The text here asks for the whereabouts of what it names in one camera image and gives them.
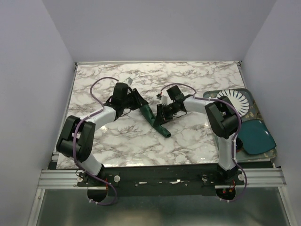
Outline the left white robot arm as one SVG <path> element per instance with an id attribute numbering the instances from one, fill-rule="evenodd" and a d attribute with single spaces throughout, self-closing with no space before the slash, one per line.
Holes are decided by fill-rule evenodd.
<path id="1" fill-rule="evenodd" d="M 113 94 L 103 104 L 103 108 L 90 115 L 68 116 L 56 144 L 56 150 L 72 158 L 75 164 L 88 174 L 89 182 L 99 186 L 104 182 L 104 165 L 92 154 L 96 130 L 116 121 L 125 109 L 136 110 L 148 102 L 127 83 L 116 83 Z"/>

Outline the dark green cloth napkin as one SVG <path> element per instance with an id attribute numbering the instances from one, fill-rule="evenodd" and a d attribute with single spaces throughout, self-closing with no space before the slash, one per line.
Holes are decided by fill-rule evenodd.
<path id="1" fill-rule="evenodd" d="M 139 108 L 140 113 L 144 117 L 144 119 L 151 125 L 153 129 L 155 129 L 161 136 L 164 138 L 171 137 L 171 133 L 164 128 L 162 125 L 156 123 L 156 116 L 153 111 L 149 107 L 149 105 L 143 105 Z"/>

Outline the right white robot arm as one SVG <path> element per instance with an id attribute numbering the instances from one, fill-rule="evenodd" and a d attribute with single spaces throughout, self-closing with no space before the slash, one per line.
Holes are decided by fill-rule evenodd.
<path id="1" fill-rule="evenodd" d="M 236 160 L 236 139 L 241 128 L 241 118 L 228 97 L 218 99 L 184 95 L 175 83 L 167 90 L 170 104 L 158 104 L 154 125 L 171 121 L 180 111 L 205 114 L 213 133 L 218 137 L 219 161 L 216 178 L 223 185 L 233 180 L 238 171 Z"/>

